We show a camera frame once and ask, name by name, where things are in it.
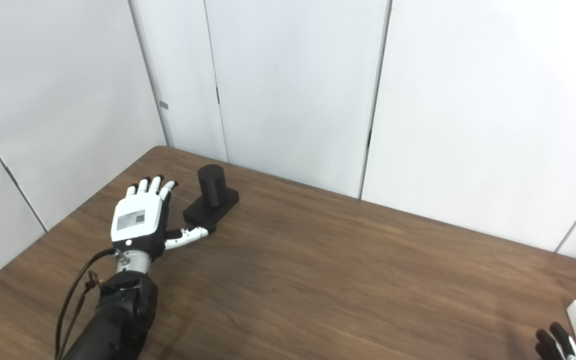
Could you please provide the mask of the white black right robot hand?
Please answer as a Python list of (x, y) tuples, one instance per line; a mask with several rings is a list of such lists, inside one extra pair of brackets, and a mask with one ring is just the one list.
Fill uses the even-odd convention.
[(559, 322), (551, 323), (548, 331), (538, 329), (535, 339), (540, 360), (576, 360), (576, 342)]

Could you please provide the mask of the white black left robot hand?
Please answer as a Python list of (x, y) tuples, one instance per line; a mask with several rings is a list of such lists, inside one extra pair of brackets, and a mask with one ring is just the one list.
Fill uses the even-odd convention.
[(180, 248), (210, 235), (215, 228), (168, 229), (170, 199), (176, 182), (163, 177), (142, 178), (130, 186), (114, 209), (110, 239), (122, 253), (143, 253), (151, 262), (165, 251)]

